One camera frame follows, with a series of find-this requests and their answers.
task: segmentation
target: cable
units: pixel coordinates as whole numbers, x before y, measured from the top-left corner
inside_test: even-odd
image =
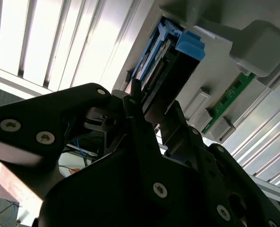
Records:
[[[75,145],[73,144],[67,144],[66,147],[69,147],[69,148],[73,148],[75,149],[76,151],[79,151],[79,148],[76,146],[76,143],[74,143]],[[83,153],[85,152],[86,154],[88,154],[89,156],[91,157],[97,157],[97,154],[95,154],[94,152],[91,152],[91,151],[88,151],[88,150],[84,150],[82,149]]]
[[[74,169],[72,169],[72,168],[69,168],[69,167],[67,167],[67,166],[59,166],[59,167],[63,167],[63,168],[66,168],[66,169],[70,169],[70,170],[74,171],[75,173],[77,172],[76,170],[74,170]]]
[[[2,212],[4,212],[7,208],[9,208],[10,206],[13,206],[13,204],[11,204],[11,205],[9,205],[8,207],[6,207],[5,209],[3,209],[3,210],[0,212],[0,214],[1,214]]]
[[[84,161],[84,165],[87,166],[87,160],[86,160],[86,153],[84,153],[81,148],[80,148],[80,145],[79,145],[79,140],[77,139],[77,143],[74,141],[74,144],[78,147],[81,155],[83,156],[83,161]]]

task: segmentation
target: green circuit board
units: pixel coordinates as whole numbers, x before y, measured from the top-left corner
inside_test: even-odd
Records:
[[[233,101],[239,96],[239,94],[245,90],[250,82],[255,78],[255,74],[251,73],[246,76],[240,73],[238,78],[233,84],[226,90],[219,101],[209,110],[213,119],[204,128],[202,133],[206,134],[208,130],[214,125],[214,123],[221,117],[221,115],[227,110],[227,108],[233,103]]]

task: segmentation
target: silver screw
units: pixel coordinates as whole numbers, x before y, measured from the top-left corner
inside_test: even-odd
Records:
[[[192,132],[196,135],[198,135],[198,131],[196,129],[192,129]]]
[[[271,227],[277,227],[277,225],[274,222],[272,222],[271,220],[269,221],[269,224]]]
[[[100,93],[101,95],[106,94],[105,91],[103,91],[102,89],[98,89],[97,91],[98,91],[98,93]]]
[[[167,189],[163,184],[159,182],[153,184],[153,191],[157,194],[157,196],[161,197],[162,199],[167,197]]]
[[[222,152],[222,153],[225,152],[225,150],[224,150],[222,147],[220,147],[220,146],[218,146],[217,149],[218,149],[220,152]]]
[[[133,100],[132,98],[130,99],[130,102],[132,102],[133,104],[136,104],[136,101]]]
[[[36,135],[36,140],[44,145],[50,145],[55,141],[55,136],[48,131],[41,131]]]
[[[229,211],[222,205],[218,205],[216,207],[217,212],[219,215],[226,221],[230,221],[230,214]]]
[[[14,119],[5,119],[0,123],[0,127],[4,131],[15,132],[21,128],[21,124]]]

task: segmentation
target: blue cable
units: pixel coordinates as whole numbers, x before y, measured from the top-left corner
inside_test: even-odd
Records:
[[[80,151],[80,154],[81,154],[82,157],[83,157],[84,165],[87,166],[86,153],[84,153],[84,152],[81,150],[80,145],[79,145],[79,140],[77,139],[77,143],[74,141],[74,144],[78,147],[78,149],[79,149],[79,151]]]
[[[81,155],[82,155],[82,156],[86,156],[86,153],[84,153],[84,152],[81,150],[81,148],[80,148],[79,140],[77,140],[77,143],[74,141],[74,144],[78,147],[78,149],[79,149]]]

